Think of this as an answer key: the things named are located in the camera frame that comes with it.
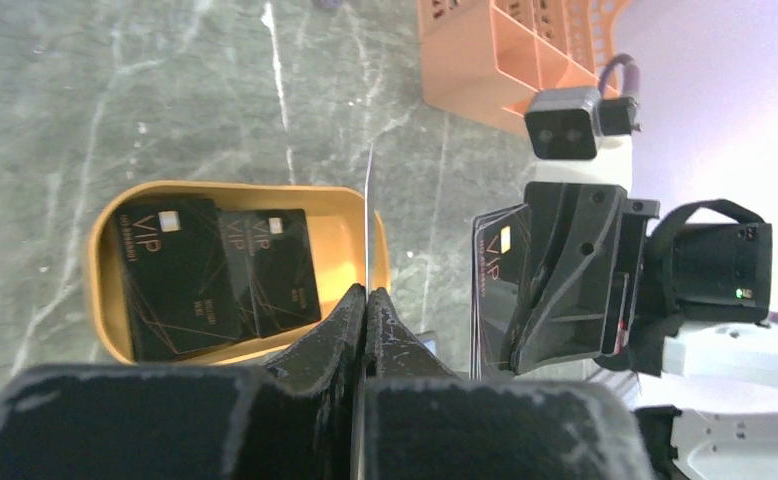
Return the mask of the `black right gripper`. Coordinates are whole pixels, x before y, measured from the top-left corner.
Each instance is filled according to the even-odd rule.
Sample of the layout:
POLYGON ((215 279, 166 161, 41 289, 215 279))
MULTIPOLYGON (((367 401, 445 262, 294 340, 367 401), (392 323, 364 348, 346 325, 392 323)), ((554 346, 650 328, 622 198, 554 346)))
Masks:
POLYGON ((598 357, 607 370, 658 376, 665 341, 685 324, 768 317, 772 224, 729 200, 689 203, 648 237, 629 341, 602 356, 618 348, 628 284, 616 270, 626 200, 619 185, 526 185, 530 253, 508 335, 512 373, 598 357))

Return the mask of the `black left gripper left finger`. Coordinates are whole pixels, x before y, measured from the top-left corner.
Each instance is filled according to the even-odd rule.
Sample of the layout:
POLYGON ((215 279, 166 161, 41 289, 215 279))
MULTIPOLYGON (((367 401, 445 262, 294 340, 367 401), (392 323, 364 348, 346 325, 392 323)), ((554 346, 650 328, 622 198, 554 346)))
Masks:
POLYGON ((265 365, 42 365, 0 392, 0 479, 346 479, 366 291, 265 365))

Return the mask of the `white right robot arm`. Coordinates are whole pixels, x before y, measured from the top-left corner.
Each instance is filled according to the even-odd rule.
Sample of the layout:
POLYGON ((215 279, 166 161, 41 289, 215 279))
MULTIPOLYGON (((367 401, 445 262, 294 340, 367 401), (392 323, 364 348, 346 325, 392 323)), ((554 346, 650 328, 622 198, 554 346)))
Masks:
POLYGON ((494 368, 590 359, 667 377, 636 416, 662 479, 778 479, 772 227, 726 199, 661 215, 618 185, 531 182, 494 368))

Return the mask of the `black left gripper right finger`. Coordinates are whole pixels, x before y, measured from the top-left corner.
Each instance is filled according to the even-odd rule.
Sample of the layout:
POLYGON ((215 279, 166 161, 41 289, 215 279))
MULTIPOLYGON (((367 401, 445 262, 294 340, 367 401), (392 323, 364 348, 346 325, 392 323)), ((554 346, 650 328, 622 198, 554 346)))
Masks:
POLYGON ((457 377, 373 291, 374 372, 361 387, 363 479, 650 479, 633 414, 581 381, 457 377))

